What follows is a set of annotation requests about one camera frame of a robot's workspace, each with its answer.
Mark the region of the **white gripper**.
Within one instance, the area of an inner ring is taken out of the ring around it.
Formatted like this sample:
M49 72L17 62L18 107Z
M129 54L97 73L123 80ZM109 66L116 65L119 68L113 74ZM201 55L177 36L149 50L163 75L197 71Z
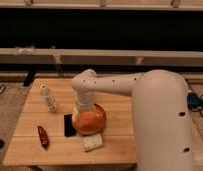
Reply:
M81 112L91 110L94 105L94 99L88 95L76 95L75 106L73 109L73 118L76 118Z

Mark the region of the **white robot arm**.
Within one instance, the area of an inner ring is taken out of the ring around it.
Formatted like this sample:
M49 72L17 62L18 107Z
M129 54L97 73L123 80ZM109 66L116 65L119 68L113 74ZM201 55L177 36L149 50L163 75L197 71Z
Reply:
M185 79L166 70L99 77L88 69L72 79L76 107L91 108L96 91L131 98L137 171L195 171Z

